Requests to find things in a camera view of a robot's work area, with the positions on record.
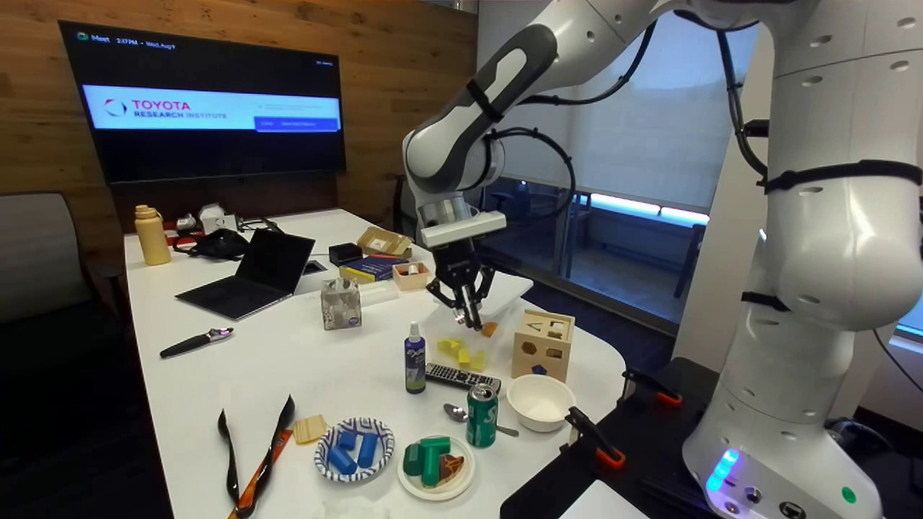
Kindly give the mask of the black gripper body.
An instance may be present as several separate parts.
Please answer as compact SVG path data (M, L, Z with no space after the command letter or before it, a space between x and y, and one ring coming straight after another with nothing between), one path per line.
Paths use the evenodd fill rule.
M480 247L473 238L443 246L433 251L435 258L435 280L428 284L431 293L459 300L470 293L473 300L486 300L493 284L493 267L483 261Z

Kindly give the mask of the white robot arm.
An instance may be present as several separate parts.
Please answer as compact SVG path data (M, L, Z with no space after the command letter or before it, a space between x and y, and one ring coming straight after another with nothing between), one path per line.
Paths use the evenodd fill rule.
M774 44L764 237L684 468L722 517L883 519L826 414L854 338L921 300L923 0L552 0L405 136L425 243L500 231L463 199L473 145L518 100L596 77L668 12L760 22Z

